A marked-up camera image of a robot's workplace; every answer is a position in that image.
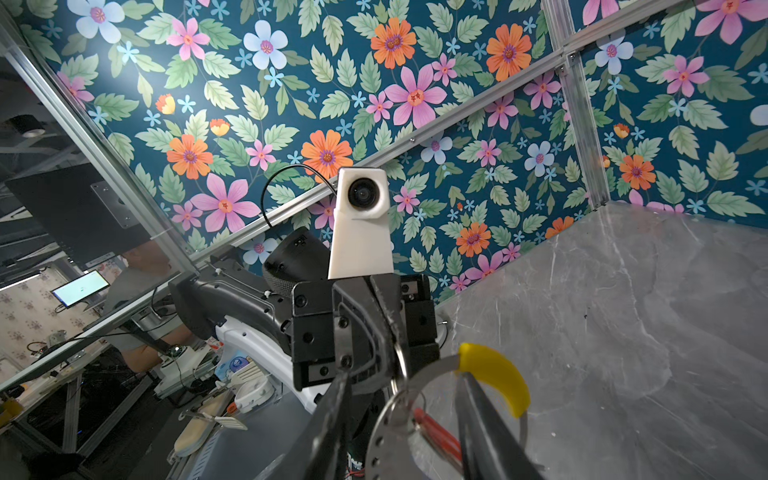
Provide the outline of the silver metal keyring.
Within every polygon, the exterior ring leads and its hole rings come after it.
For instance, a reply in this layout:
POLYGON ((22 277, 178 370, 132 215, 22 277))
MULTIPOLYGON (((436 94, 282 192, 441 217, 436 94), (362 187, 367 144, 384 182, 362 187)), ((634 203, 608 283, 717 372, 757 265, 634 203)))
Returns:
MULTIPOLYGON (((425 479, 427 475, 417 465, 411 452, 409 437, 417 430, 413 422, 415 402, 422 390, 436 378, 460 373, 458 353, 440 359, 420 370, 384 408, 368 446, 365 474, 368 479, 425 479)), ((504 397, 493 387, 478 381, 502 420, 515 437, 519 435, 519 420, 509 411, 504 397)))

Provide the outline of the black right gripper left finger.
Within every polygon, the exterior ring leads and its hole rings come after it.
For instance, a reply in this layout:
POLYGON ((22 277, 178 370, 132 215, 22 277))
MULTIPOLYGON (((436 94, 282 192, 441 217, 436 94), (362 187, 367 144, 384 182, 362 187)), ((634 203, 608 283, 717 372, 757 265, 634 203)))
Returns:
POLYGON ((339 374, 305 430, 269 474, 270 479, 344 479, 351 402, 350 375, 339 374))

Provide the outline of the red capped key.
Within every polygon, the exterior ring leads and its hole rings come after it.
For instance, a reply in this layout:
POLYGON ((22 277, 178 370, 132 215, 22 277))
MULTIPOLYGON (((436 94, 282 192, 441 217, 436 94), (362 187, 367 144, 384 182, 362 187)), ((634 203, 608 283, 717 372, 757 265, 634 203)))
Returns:
POLYGON ((425 410, 413 410, 413 422, 422 438, 456 471, 463 468, 460 442, 425 410))

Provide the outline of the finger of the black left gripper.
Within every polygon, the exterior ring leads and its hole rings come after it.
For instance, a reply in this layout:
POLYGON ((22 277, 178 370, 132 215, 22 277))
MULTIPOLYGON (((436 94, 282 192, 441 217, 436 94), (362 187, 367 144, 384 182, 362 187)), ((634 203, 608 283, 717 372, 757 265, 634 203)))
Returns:
POLYGON ((396 274, 371 277, 376 299, 382 310, 392 337, 392 348, 400 372, 410 372, 407 323, 403 313, 401 278, 396 274))
POLYGON ((371 278, 344 278, 332 285, 334 356, 338 374, 350 375, 354 395, 396 393, 391 332, 371 278))

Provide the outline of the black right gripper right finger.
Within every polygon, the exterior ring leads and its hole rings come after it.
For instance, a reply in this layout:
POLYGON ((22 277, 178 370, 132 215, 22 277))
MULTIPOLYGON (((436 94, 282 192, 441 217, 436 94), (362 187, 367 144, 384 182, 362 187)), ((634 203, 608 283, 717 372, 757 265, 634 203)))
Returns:
POLYGON ((515 437, 470 373, 458 376, 455 411, 465 479, 543 479, 538 466, 525 453, 526 412, 515 437))

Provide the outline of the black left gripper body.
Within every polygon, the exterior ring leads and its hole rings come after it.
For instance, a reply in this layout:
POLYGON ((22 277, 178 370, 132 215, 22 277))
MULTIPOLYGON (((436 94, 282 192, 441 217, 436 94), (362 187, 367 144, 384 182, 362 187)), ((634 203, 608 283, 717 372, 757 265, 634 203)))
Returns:
MULTIPOLYGON (((429 279, 425 275, 399 276, 411 371, 400 372, 396 363, 396 385, 440 359, 429 279)), ((301 282, 293 289, 291 357, 293 384, 298 390, 330 383, 339 375, 332 313, 332 285, 336 280, 301 282)))

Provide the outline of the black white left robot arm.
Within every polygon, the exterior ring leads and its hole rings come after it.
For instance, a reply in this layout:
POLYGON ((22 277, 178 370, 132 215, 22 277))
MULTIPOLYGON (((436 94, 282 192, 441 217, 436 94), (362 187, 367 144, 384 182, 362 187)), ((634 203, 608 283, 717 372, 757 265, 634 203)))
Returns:
POLYGON ((228 253, 169 284, 182 322, 201 339, 249 357, 314 412, 346 374, 370 402, 440 357, 430 283, 351 260, 357 275, 329 273, 331 251, 301 227, 256 275, 228 253))

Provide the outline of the yellow capped key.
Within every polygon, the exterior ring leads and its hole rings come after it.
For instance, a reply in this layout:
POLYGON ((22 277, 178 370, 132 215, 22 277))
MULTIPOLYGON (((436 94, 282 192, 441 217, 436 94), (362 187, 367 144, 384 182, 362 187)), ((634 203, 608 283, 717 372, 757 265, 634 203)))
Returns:
POLYGON ((505 399, 510 413, 520 419, 531 404, 529 388, 518 368, 500 352, 478 344, 463 343, 458 350, 458 371, 472 374, 505 399))

